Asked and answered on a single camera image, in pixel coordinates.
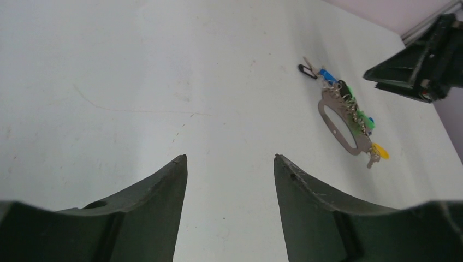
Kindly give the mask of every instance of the blurry black object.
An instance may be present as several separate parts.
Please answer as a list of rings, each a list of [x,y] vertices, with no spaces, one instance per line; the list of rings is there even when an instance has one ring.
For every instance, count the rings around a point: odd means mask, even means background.
[[[432,103],[463,87],[463,22],[441,15],[415,42],[364,74],[377,89]]]
[[[289,262],[463,261],[463,203],[395,210],[360,200],[277,155],[275,186]]]
[[[187,158],[83,209],[0,202],[0,260],[172,261]]]

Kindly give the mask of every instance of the keychain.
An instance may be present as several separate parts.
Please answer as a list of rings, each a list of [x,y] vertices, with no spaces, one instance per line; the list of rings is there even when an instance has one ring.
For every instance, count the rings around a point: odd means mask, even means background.
[[[323,86],[322,99],[318,103],[318,111],[342,147],[354,156],[359,155],[361,152],[367,153],[370,156],[370,161],[367,165],[368,168],[371,168],[373,163],[379,162],[381,158],[389,159],[389,154],[385,149],[371,142],[370,135],[375,127],[373,118],[367,117],[359,109],[355,96],[347,84],[342,80],[334,78],[324,68],[320,70],[316,69],[306,57],[304,57],[304,60],[308,67],[300,64],[298,68],[303,74],[317,80]],[[325,106],[331,108],[341,117],[351,131],[357,147],[354,148],[349,145],[346,138],[328,117],[325,112]]]

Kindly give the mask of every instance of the white table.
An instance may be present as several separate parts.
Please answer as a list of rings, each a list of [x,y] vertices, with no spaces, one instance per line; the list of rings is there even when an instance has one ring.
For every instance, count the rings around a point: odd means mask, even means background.
[[[432,105],[363,72],[398,35],[318,0],[3,1],[0,199],[82,207],[188,155],[175,261],[287,260],[273,177],[284,154],[391,207],[461,199]],[[302,56],[344,79],[391,160],[371,170],[328,132]]]

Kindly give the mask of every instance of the table surface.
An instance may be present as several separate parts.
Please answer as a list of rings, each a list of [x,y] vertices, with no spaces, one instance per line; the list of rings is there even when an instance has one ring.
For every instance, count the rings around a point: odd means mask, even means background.
[[[0,198],[83,207],[188,156],[175,261],[287,260],[273,158],[391,207],[461,199],[432,105],[363,72],[400,37],[318,0],[0,4]],[[388,161],[330,134],[307,56],[353,89]]]

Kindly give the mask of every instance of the yellow tag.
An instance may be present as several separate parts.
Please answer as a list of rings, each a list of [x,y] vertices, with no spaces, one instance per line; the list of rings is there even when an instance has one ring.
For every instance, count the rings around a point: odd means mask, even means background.
[[[380,147],[378,144],[373,143],[373,150],[375,150],[381,158],[389,159],[388,151]]]

